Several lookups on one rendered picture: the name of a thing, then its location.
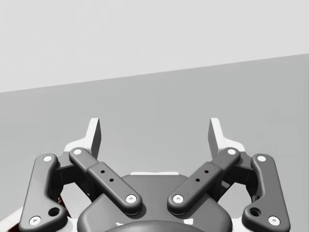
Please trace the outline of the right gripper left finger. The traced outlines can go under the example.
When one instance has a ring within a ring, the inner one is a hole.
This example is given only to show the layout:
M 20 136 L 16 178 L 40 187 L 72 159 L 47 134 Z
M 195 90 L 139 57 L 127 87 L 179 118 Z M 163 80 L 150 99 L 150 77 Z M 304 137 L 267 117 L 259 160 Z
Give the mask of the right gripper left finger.
M 142 210 L 142 197 L 107 164 L 97 160 L 100 143 L 100 121 L 92 118 L 85 137 L 68 143 L 60 157 L 42 154 L 35 159 L 19 222 L 21 232 L 63 229 L 68 215 L 58 198 L 64 185 L 73 182 L 92 201 L 105 194 L 126 215 Z

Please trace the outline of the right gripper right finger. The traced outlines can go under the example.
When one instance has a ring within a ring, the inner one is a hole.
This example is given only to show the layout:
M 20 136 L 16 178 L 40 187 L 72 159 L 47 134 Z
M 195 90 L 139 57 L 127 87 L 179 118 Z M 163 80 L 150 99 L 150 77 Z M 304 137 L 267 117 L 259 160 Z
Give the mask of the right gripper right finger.
M 219 200 L 234 184 L 243 184 L 251 198 L 241 216 L 252 232 L 290 232 L 290 219 L 275 160 L 267 154 L 250 157 L 244 146 L 224 136 L 220 120 L 211 118 L 208 142 L 212 160 L 201 165 L 167 199 L 174 215 L 183 215 L 206 193 Z

